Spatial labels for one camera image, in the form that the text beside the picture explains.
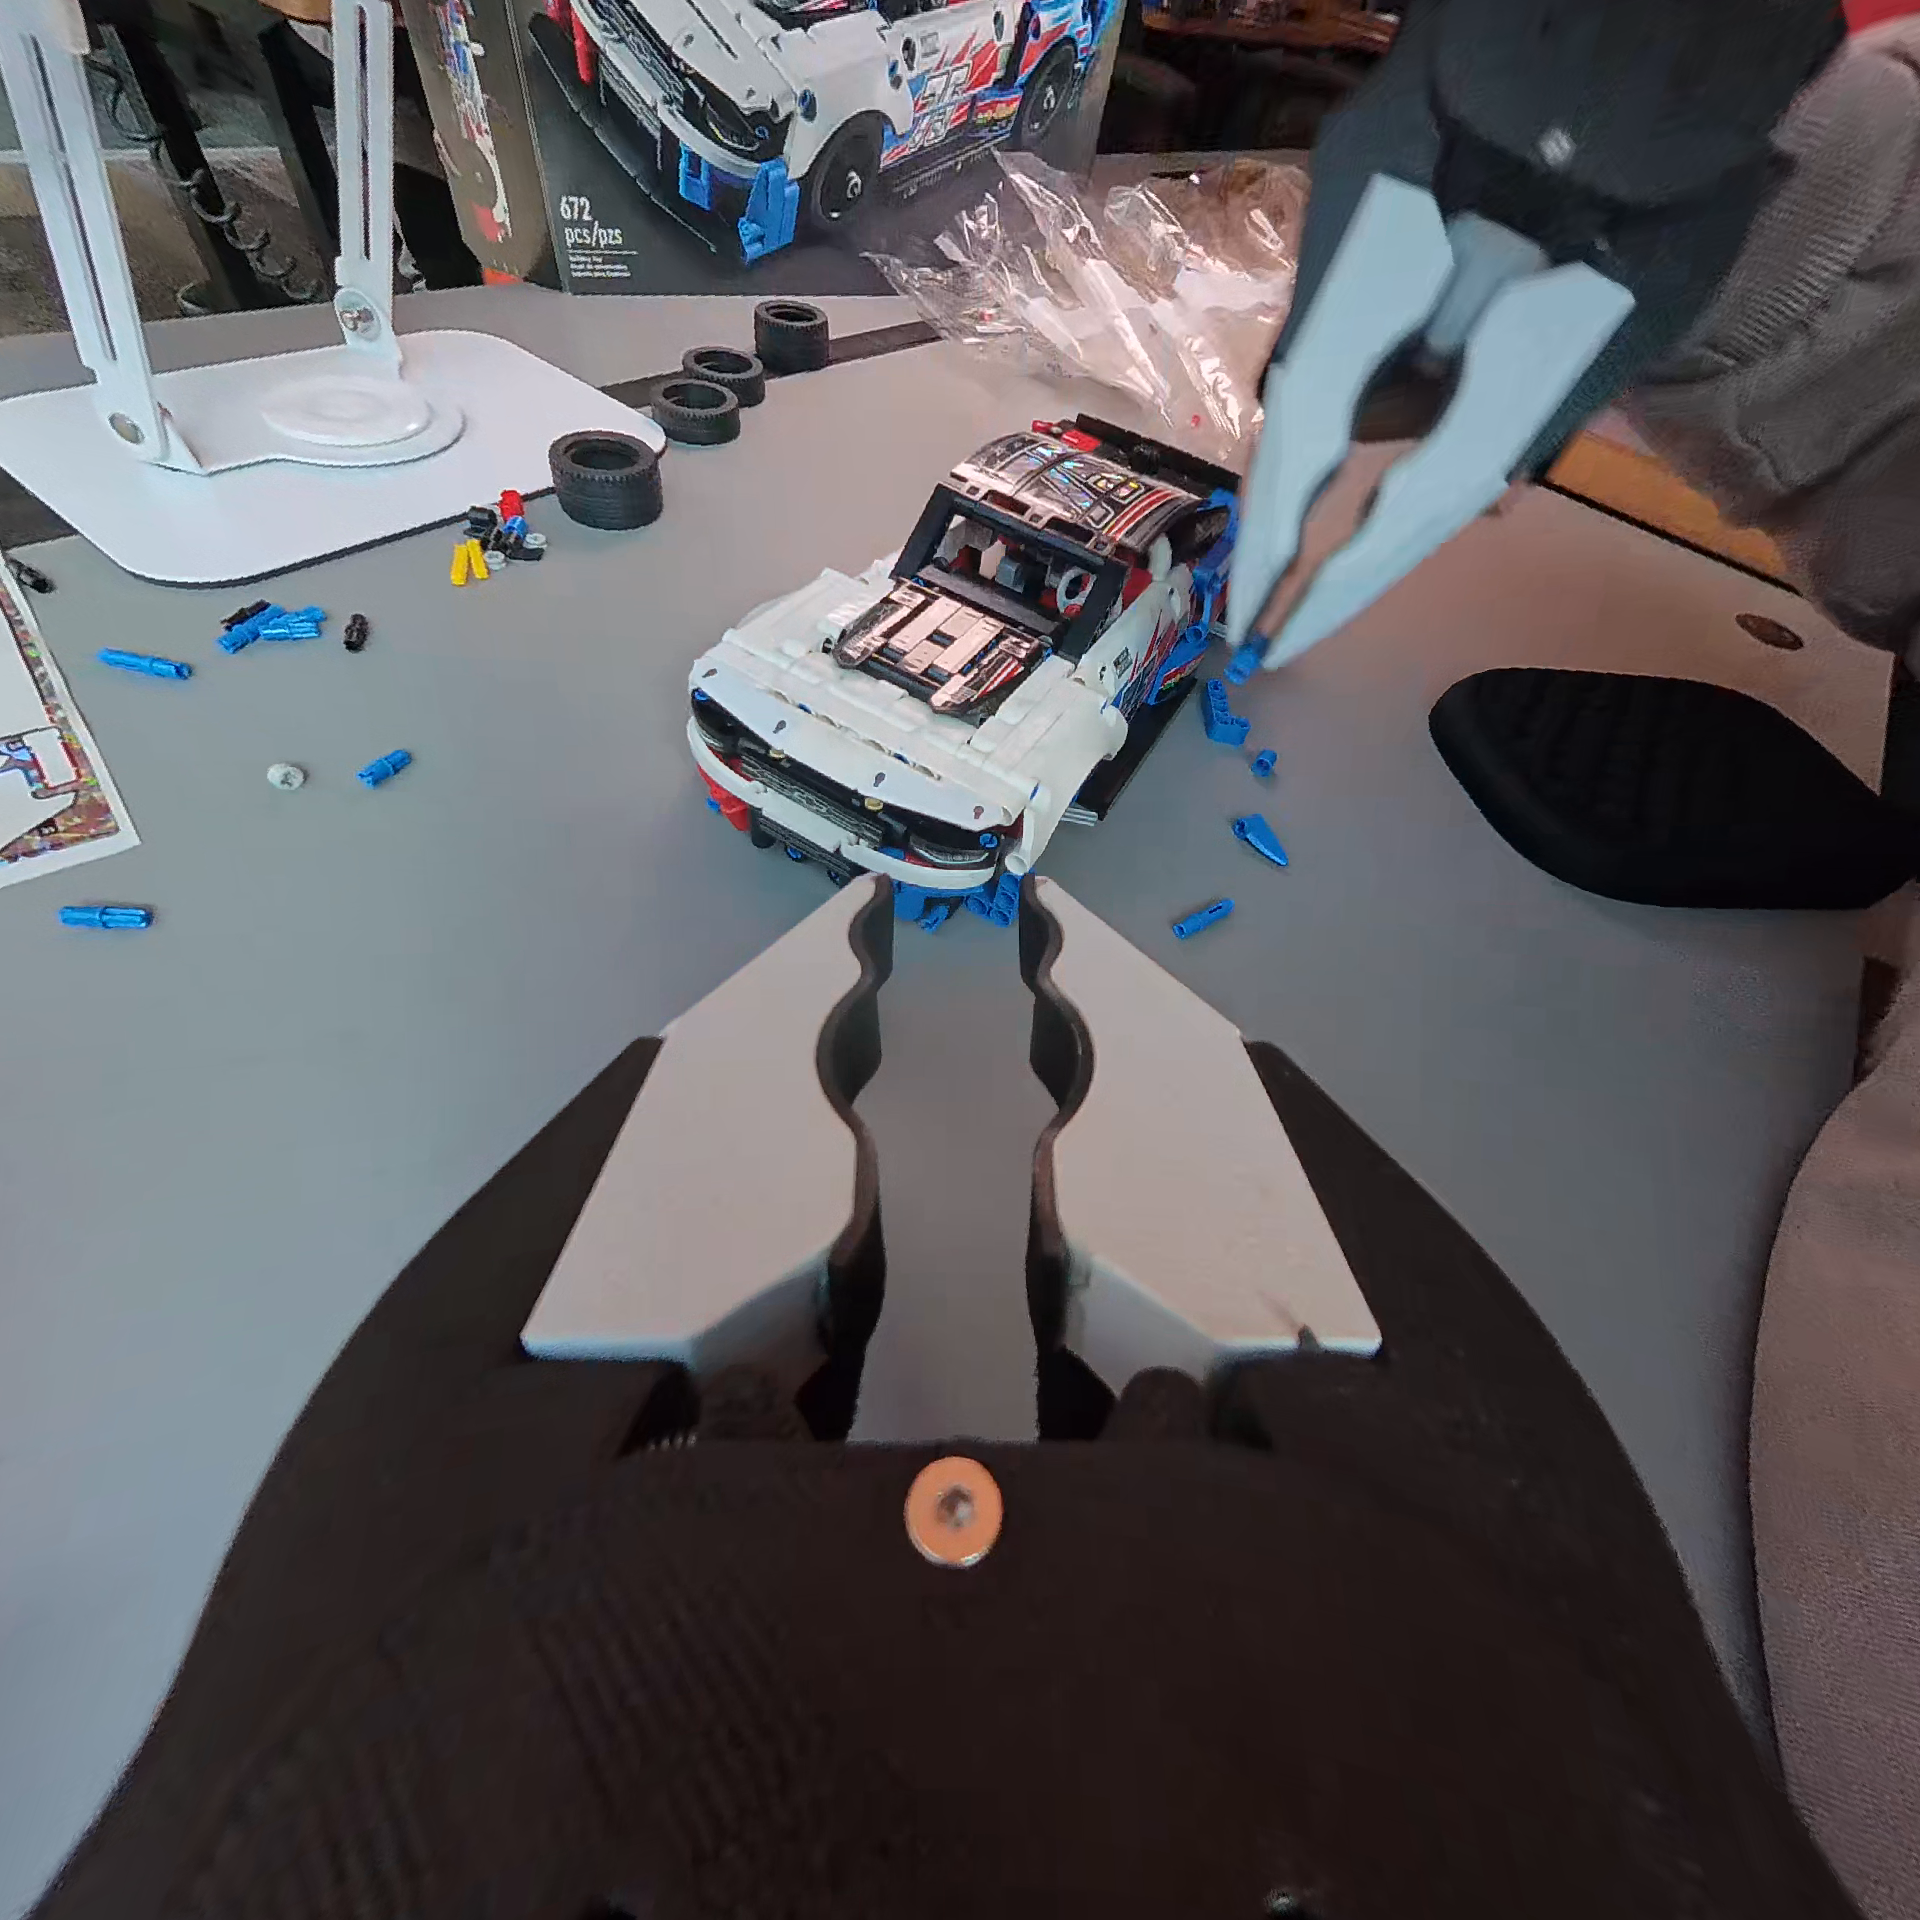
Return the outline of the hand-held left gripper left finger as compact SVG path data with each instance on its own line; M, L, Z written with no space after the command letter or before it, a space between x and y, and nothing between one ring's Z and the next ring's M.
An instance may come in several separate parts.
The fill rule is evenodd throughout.
M893 888L850 882L664 1027L521 1325L530 1357L657 1363L701 1401L752 1373L848 1439L885 1295L856 1097L893 947Z

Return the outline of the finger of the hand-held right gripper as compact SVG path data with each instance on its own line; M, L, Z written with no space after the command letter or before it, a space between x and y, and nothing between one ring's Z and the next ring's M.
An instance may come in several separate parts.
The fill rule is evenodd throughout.
M1320 641L1417 568L1417 544L1375 513L1320 561L1283 621L1265 609L1289 577L1304 521L1352 448L1375 373L1423 330L1453 274L1453 251L1423 186L1374 177L1313 289L1299 274L1286 338L1265 368L1262 431L1238 487L1227 637Z
M1493 508L1631 312L1633 297L1584 263L1499 285L1467 332L1437 424L1383 473L1371 511L1315 568L1262 668L1329 637Z

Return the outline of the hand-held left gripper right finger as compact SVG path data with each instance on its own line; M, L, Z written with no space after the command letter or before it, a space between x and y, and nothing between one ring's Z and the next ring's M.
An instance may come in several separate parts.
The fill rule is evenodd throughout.
M1094 1436L1131 1381L1381 1353L1299 1151L1234 1020L1059 882L1019 891L1027 1065L1054 1101L1023 1290L1047 1442Z

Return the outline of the toy brick race car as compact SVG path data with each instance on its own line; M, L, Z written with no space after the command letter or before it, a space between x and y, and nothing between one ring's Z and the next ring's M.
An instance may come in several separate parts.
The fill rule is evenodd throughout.
M707 804L896 913L997 925L1102 823L1223 627L1238 477L1093 417L984 442L903 546L744 616L688 673Z

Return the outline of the white book stand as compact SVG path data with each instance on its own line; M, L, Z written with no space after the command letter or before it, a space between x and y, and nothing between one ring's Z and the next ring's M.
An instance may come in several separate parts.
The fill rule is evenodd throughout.
M546 492L566 431L664 434L493 333L392 322L392 9L330 7L341 244L319 347L155 373L81 68L77 4L5 4L5 84L87 384L1 404L5 473L115 568L247 586Z

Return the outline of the crumpled clear plastic bag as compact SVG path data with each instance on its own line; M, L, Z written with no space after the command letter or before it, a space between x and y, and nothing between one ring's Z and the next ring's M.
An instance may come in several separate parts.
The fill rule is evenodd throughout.
M1271 153L1093 184L1001 155L978 199L865 260L918 317L1030 375L1127 399L1238 467L1262 424L1309 178Z

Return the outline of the black toy set box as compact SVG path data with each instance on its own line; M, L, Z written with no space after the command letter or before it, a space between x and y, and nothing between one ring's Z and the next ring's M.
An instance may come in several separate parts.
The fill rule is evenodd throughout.
M485 282L865 296L982 163L1080 175L1127 4L399 4Z

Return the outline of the scattered small blue bricks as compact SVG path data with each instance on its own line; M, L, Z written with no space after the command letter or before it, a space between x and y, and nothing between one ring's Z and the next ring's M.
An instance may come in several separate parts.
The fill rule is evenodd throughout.
M219 649L226 657L257 642L315 641L321 635L326 613L321 609L283 609L279 603L247 603L226 619L219 633ZM194 668L168 657L138 653L127 647L103 647L96 653L103 668L158 682L189 682ZM354 772L365 789L378 789L414 763L410 752L394 751L371 756ZM64 903L57 921L64 928L87 930L144 930L152 925L152 911L134 903Z

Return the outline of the holographic sticker sheet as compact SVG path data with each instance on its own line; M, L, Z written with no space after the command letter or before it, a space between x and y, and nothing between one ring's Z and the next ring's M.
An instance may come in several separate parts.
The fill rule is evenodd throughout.
M130 853L138 834L1 561L1 888Z

